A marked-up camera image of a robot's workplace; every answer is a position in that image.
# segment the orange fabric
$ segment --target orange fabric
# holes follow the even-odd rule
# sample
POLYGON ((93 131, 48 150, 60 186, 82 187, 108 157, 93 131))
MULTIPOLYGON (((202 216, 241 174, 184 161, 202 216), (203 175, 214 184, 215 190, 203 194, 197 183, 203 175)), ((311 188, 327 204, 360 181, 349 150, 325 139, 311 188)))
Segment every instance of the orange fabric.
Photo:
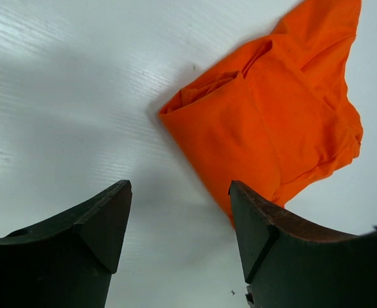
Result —
POLYGON ((360 0, 305 0, 178 92, 159 117, 216 202, 241 180, 280 206, 360 152, 345 65, 360 0))

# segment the folded cloth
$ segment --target folded cloth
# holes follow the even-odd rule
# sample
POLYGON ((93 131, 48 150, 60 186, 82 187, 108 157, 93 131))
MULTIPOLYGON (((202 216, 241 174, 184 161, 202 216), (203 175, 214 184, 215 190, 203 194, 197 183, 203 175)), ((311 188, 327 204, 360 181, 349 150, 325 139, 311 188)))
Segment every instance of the folded cloth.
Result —
POLYGON ((179 91, 159 117, 232 220, 231 180, 284 207, 360 152, 344 79, 361 0, 305 0, 179 91))

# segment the cloth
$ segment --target cloth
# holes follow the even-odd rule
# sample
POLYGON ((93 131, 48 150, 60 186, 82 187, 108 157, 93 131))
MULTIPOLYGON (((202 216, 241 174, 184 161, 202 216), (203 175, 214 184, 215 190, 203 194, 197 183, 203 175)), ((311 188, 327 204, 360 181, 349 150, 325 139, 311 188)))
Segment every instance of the cloth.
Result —
POLYGON ((179 91, 159 117, 231 218, 241 180, 284 207, 359 155, 345 66, 360 0, 305 0, 179 91))

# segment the orange cloth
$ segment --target orange cloth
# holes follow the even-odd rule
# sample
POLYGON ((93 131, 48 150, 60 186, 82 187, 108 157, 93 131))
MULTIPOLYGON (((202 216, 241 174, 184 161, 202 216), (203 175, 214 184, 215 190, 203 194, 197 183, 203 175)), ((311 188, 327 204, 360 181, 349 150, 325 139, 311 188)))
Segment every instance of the orange cloth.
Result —
POLYGON ((359 155, 344 75, 360 9, 360 0, 303 1, 159 112, 231 220, 231 180, 284 206, 359 155))

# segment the gray surface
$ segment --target gray surface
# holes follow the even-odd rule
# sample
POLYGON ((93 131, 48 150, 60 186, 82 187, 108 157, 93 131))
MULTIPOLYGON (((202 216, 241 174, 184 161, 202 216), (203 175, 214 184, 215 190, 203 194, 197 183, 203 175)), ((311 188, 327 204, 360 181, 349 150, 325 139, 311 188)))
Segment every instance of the gray surface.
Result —
MULTIPOLYGON (((0 235, 128 178, 107 307, 246 307, 235 234, 155 112, 297 2, 0 1, 0 235)), ((362 233, 377 225, 377 1, 364 1, 347 79, 361 157, 288 208, 362 233)))

